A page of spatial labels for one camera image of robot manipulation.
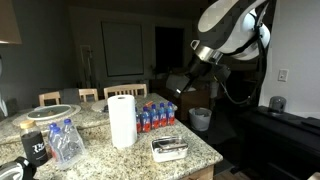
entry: plate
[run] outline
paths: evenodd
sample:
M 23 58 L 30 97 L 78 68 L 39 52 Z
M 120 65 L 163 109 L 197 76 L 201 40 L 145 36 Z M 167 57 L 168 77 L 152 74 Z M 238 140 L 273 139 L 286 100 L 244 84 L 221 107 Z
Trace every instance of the plate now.
M 72 108 L 69 105 L 46 106 L 30 112 L 27 118 L 36 121 L 48 120 L 69 113 L 71 110 Z

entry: light switch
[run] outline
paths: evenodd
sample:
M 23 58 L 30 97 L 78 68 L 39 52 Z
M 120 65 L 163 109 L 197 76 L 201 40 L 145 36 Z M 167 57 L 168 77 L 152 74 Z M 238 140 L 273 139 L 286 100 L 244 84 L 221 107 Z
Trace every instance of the light switch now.
M 289 76 L 289 70 L 288 69 L 280 69 L 279 70 L 278 81 L 287 82 L 288 76 Z

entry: doorway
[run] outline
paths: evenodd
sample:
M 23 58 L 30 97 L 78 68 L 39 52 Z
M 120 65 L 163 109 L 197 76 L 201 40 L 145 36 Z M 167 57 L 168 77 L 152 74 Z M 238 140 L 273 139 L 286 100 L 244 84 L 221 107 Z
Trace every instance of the doorway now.
M 183 28 L 155 27 L 155 43 L 156 74 L 183 67 Z

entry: dining table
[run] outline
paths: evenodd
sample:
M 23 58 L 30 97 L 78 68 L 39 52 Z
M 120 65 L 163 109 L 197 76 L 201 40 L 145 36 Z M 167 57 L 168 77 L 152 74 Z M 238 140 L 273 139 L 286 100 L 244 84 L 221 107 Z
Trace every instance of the dining table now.
M 168 100 L 155 93 L 136 96 L 136 107 L 140 111 L 152 102 L 167 104 Z M 194 134 L 178 119 L 172 126 L 138 133 L 137 141 L 126 148 L 112 145 L 108 112 L 103 110 L 107 100 L 81 102 L 81 109 L 70 117 L 83 139 L 87 153 L 72 167 L 59 170 L 51 158 L 37 168 L 35 179 L 213 179 L 214 165 L 223 160 L 222 155 Z M 34 111 L 22 110 L 0 122 L 0 165 L 25 157 L 20 140 L 20 127 L 13 122 Z M 48 124 L 37 124 L 48 148 Z M 151 142 L 166 136 L 183 137 L 188 144 L 187 156 L 182 159 L 156 162 L 153 159 Z

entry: black cabinet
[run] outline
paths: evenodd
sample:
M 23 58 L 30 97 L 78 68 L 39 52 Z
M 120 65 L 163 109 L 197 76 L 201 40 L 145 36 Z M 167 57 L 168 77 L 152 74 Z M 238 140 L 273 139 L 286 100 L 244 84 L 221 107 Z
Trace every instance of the black cabinet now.
M 265 179 L 308 179 L 320 171 L 320 128 L 303 123 L 319 120 L 276 115 L 262 106 L 238 118 L 245 129 L 240 168 L 253 168 Z

